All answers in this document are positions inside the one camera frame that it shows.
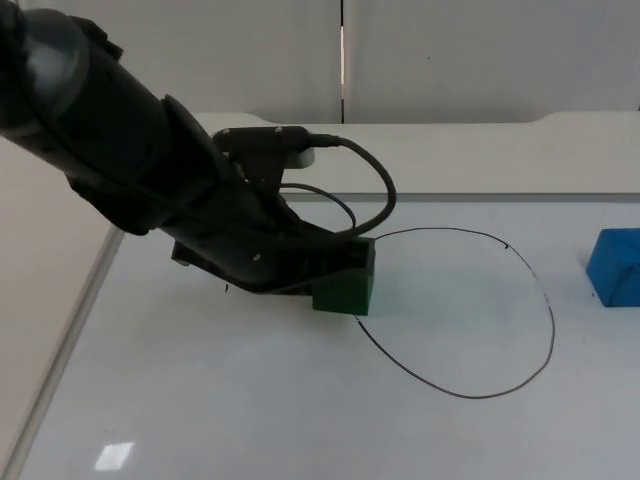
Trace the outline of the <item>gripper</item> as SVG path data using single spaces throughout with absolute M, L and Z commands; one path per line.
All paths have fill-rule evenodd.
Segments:
M 359 294 L 375 265 L 372 238 L 332 241 L 275 189 L 211 189 L 171 216 L 170 236 L 174 260 L 255 294 Z

